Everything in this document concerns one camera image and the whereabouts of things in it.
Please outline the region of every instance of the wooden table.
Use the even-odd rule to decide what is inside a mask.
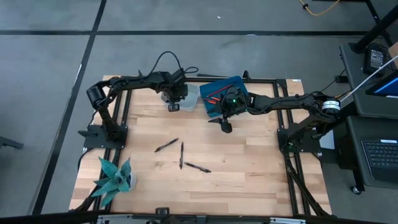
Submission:
[[[250,92],[274,96],[271,84],[245,85]],[[303,94],[300,80],[287,80],[287,86],[289,95]],[[293,111],[295,122],[307,115],[304,110]],[[127,143],[119,164],[131,158],[137,185],[130,192],[117,194],[111,211],[154,213],[157,207],[169,207],[174,214],[291,216],[287,174],[277,142],[276,111],[260,116],[249,113],[233,116],[229,119],[233,125],[230,134],[223,133],[219,125],[208,120],[201,99],[194,112],[169,113],[160,94],[150,89],[134,90],[127,120]],[[157,147],[174,138],[180,140],[154,153]],[[180,170],[181,141],[184,142],[184,161],[205,167],[211,173],[188,166]],[[101,169],[98,156],[103,155],[104,149],[94,149],[81,161],[70,208],[79,206],[95,187],[93,181],[98,179]],[[309,153],[301,153],[301,157],[306,186],[330,213],[319,161]],[[298,208],[303,213],[297,186],[296,195]]]

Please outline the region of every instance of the pen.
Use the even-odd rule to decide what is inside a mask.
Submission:
[[[223,87],[223,88],[220,88],[219,90],[217,90],[217,91],[215,91],[215,92],[213,92],[213,93],[210,93],[207,97],[213,96],[214,94],[219,93],[219,92],[221,92],[221,91],[223,91],[223,90],[225,90],[226,88],[229,88],[229,87],[231,87],[231,86],[232,86],[232,85],[228,85],[228,86],[225,86],[225,87]]]
[[[184,152],[184,142],[181,142],[180,169],[182,169],[182,153]]]
[[[184,164],[185,165],[187,165],[187,166],[190,166],[190,167],[193,167],[193,168],[196,168],[196,169],[199,169],[200,171],[202,171],[202,172],[206,172],[206,173],[209,173],[209,172],[211,172],[210,170],[208,170],[208,169],[205,169],[205,168],[202,168],[202,167],[198,167],[198,166],[196,166],[196,165],[193,165],[193,164],[191,164],[191,163],[189,163],[189,162],[184,162]]]
[[[209,99],[206,99],[206,98],[204,98],[204,100],[206,100],[207,102],[209,102],[211,104],[216,104],[216,102],[214,100],[209,100]]]
[[[155,150],[155,152],[159,152],[160,150],[162,150],[162,149],[166,148],[167,146],[169,146],[169,145],[171,145],[171,144],[175,143],[176,141],[178,141],[178,138],[176,138],[176,139],[174,139],[174,140],[170,141],[169,143],[167,143],[167,144],[166,144],[166,145],[164,145],[164,146],[160,146],[160,147],[158,147],[158,148]]]

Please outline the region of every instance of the red pen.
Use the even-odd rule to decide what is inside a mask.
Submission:
[[[220,88],[219,90],[215,91],[215,92],[212,93],[212,94],[209,94],[209,95],[206,96],[206,97],[213,96],[214,94],[219,93],[219,92],[225,90],[226,88],[229,88],[230,86],[232,86],[232,85],[228,85],[228,86],[226,86],[226,87]]]
[[[204,98],[204,100],[206,100],[207,102],[209,102],[209,103],[211,103],[211,104],[216,104],[216,102],[213,101],[213,100],[209,100],[209,99],[206,99],[206,98]]]

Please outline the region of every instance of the succulent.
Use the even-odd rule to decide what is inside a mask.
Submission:
[[[100,196],[106,193],[102,200],[101,207],[110,203],[113,197],[119,192],[128,192],[130,190],[131,181],[131,167],[130,158],[124,162],[122,168],[119,170],[112,162],[98,157],[101,161],[101,168],[108,177],[96,180],[96,183],[101,188],[93,193],[92,197]]]

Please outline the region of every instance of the blue box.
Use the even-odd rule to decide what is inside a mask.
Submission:
[[[243,93],[245,95],[248,94],[248,90],[244,86],[243,80],[242,80],[242,78],[240,76],[235,76],[235,77],[227,78],[227,79],[224,79],[224,80],[219,80],[219,81],[212,82],[212,83],[209,83],[209,84],[205,84],[205,85],[202,85],[202,86],[199,87],[199,89],[200,89],[200,97],[202,98],[203,103],[205,104],[205,109],[206,109],[207,115],[209,117],[213,118],[215,116],[220,116],[222,114],[219,114],[217,112],[209,113],[209,110],[213,109],[215,106],[214,106],[214,104],[211,104],[211,103],[205,101],[204,98],[208,98],[207,96],[209,94],[212,94],[215,91],[217,91],[219,89],[222,89],[223,87],[226,87],[228,85],[232,85],[232,86],[235,86],[235,87],[240,87],[240,89],[243,91]],[[210,97],[219,98],[221,94],[225,96],[226,91],[227,91],[227,89],[225,89],[225,90],[223,90],[223,91],[221,91],[219,93],[216,93],[216,94],[214,94],[214,95],[212,95]]]

